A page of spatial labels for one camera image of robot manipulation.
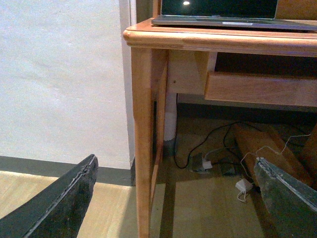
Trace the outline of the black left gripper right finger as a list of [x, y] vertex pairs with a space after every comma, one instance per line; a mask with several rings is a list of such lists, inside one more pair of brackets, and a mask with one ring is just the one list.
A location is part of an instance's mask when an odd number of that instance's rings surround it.
[[265, 158], [257, 158], [254, 172], [280, 237], [315, 238], [317, 192]]

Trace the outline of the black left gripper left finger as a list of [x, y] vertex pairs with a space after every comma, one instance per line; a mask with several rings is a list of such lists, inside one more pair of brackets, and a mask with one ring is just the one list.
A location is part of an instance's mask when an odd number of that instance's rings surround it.
[[0, 220], [2, 238], [75, 238], [93, 196], [98, 159], [89, 155]]

